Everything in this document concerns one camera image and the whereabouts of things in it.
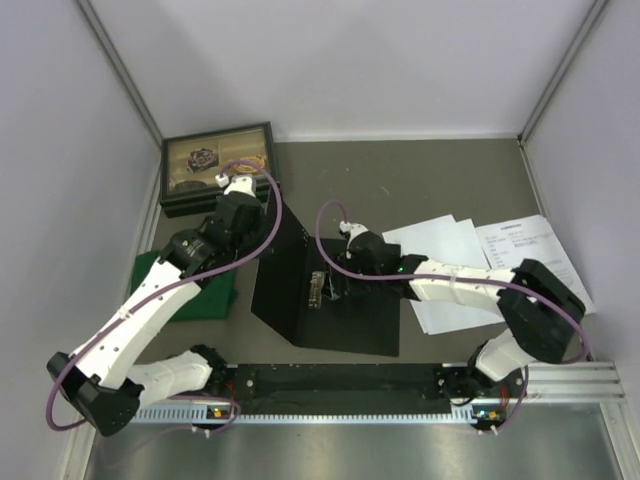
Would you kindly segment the white folder black inside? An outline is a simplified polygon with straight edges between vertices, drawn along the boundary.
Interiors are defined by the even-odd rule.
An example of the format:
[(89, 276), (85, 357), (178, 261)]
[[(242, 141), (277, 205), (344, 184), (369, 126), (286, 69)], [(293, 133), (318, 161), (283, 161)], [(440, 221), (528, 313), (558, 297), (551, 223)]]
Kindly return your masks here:
[(258, 264), (251, 312), (297, 347), (399, 355), (398, 294), (333, 270), (286, 204)]

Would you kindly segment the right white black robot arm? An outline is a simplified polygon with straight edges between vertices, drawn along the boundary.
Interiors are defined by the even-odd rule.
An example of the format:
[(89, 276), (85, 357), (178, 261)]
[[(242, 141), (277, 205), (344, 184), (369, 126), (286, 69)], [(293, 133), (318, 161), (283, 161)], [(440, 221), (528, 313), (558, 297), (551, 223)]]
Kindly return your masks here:
[(343, 222), (340, 233), (346, 241), (343, 255), (320, 254), (334, 272), (354, 283), (502, 318), (504, 331), (478, 347), (467, 362), (466, 382), (478, 395), (492, 394), (506, 377), (532, 363), (567, 363), (569, 344), (583, 334), (584, 303), (538, 260), (480, 269), (404, 254), (361, 224)]

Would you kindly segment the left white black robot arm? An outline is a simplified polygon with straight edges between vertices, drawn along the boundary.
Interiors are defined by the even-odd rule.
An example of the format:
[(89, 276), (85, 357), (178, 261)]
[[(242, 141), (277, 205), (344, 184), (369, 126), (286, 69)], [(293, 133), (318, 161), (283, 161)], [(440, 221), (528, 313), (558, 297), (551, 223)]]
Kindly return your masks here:
[(70, 353), (57, 352), (46, 369), (54, 387), (45, 407), (53, 418), (57, 396), (100, 435), (113, 436), (138, 412), (176, 395), (216, 396), (227, 374), (217, 352), (196, 345), (151, 364), (137, 362), (171, 318), (212, 280), (262, 253), (276, 228), (265, 226), (255, 179), (249, 174), (217, 175), (223, 192), (209, 223), (176, 234), (154, 259), (149, 272), (111, 319)]

